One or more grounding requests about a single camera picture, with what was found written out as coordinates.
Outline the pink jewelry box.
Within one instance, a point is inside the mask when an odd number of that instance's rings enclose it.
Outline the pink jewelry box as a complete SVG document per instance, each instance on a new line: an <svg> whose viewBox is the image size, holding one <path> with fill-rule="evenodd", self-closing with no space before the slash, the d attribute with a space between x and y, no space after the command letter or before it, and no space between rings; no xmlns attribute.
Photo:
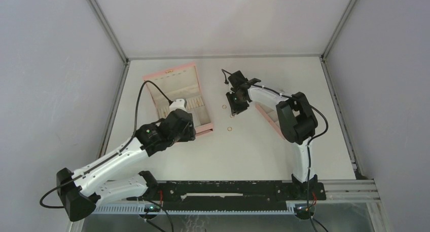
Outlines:
<svg viewBox="0 0 430 232"><path fill-rule="evenodd" d="M167 117L170 112L166 97L172 101L185 99L186 110L193 115L196 135L213 132L213 123L202 95L195 63L148 74L143 80L152 81L163 91L160 93L153 85L147 85L159 118Z"/></svg>

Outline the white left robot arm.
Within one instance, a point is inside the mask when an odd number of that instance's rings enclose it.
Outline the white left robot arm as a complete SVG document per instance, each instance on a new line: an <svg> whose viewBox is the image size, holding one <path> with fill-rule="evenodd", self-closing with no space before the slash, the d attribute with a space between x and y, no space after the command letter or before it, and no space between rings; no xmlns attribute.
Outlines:
<svg viewBox="0 0 430 232"><path fill-rule="evenodd" d="M177 142L195 140L195 135L192 114L176 109L166 118L142 125L121 146L96 161L74 171L68 168L58 171L57 194L69 220L79 221L101 205L127 197L154 199L158 186L143 175L116 181L112 177Z"/></svg>

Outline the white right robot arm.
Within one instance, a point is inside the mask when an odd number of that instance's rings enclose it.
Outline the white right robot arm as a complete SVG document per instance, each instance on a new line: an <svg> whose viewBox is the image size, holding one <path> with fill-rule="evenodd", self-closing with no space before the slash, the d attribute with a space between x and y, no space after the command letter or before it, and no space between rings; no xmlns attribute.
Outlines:
<svg viewBox="0 0 430 232"><path fill-rule="evenodd" d="M312 166L311 144L318 126L316 116L304 93L287 96L268 87L260 86L259 79L247 79L241 71L230 73L222 70L231 115L238 115L255 102L277 114L279 129L284 139L291 143L295 158L292 173L293 193L301 200L313 193L317 176Z"/></svg>

